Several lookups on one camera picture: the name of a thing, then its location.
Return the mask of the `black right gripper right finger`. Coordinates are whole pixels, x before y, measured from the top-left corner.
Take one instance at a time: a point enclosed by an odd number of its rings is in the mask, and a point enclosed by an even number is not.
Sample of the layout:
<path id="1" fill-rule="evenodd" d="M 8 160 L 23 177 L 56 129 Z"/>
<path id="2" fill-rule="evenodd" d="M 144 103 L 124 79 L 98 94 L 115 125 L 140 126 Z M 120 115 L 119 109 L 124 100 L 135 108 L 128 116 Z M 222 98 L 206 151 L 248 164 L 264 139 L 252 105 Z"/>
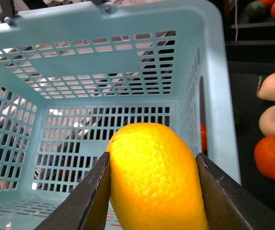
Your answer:
<path id="1" fill-rule="evenodd" d="M 205 154 L 196 157 L 211 230 L 275 230 L 275 212 L 257 200 Z"/>

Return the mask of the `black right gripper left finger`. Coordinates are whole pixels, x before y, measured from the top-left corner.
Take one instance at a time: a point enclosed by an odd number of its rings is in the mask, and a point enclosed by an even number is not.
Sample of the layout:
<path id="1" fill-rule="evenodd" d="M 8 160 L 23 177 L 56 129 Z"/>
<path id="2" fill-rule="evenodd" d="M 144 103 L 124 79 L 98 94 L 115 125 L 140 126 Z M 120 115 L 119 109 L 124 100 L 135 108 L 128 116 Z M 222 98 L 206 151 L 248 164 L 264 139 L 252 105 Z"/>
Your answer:
<path id="1" fill-rule="evenodd" d="M 110 157 L 105 152 L 37 230 L 103 230 L 110 198 Z"/>

